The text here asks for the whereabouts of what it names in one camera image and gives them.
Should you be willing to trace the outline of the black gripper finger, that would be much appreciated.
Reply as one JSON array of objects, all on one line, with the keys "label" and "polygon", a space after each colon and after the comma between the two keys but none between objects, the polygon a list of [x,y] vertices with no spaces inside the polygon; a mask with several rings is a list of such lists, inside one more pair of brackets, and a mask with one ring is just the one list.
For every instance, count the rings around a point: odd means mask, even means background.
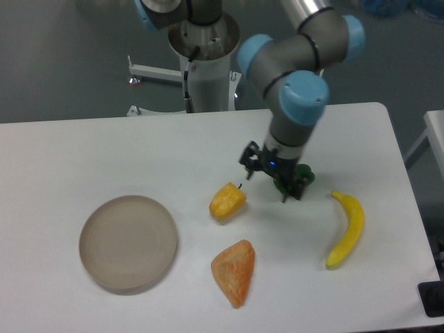
[{"label": "black gripper finger", "polygon": [[310,185],[310,173],[298,174],[292,180],[282,181],[282,203],[286,203],[288,198],[300,200]]},{"label": "black gripper finger", "polygon": [[257,171],[261,171],[261,162],[259,160],[261,151],[256,142],[251,141],[244,149],[241,157],[239,158],[240,165],[245,167],[247,172],[246,179],[250,180],[253,174]]}]

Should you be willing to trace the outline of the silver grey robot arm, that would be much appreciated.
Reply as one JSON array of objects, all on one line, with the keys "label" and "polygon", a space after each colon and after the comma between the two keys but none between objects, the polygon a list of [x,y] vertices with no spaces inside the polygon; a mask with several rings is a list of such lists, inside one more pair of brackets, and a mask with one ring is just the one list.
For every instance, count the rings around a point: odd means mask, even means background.
[{"label": "silver grey robot arm", "polygon": [[221,1],[136,1],[148,30],[168,30],[179,56],[185,111],[226,110],[230,58],[272,113],[262,145],[249,143],[240,163],[249,174],[264,172],[285,198],[300,199],[313,182],[299,163],[323,114],[330,91],[322,70],[359,56],[366,36],[361,22],[340,15],[328,1],[283,1],[296,33],[277,42],[265,34],[240,39],[240,30]]}]

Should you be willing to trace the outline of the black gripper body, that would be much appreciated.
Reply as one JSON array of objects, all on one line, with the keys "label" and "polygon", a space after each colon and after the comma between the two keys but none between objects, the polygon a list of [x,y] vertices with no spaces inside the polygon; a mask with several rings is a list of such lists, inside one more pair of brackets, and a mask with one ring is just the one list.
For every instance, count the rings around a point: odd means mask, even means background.
[{"label": "black gripper body", "polygon": [[274,178],[292,179],[305,146],[286,146],[274,137],[264,141],[259,161],[263,171]]}]

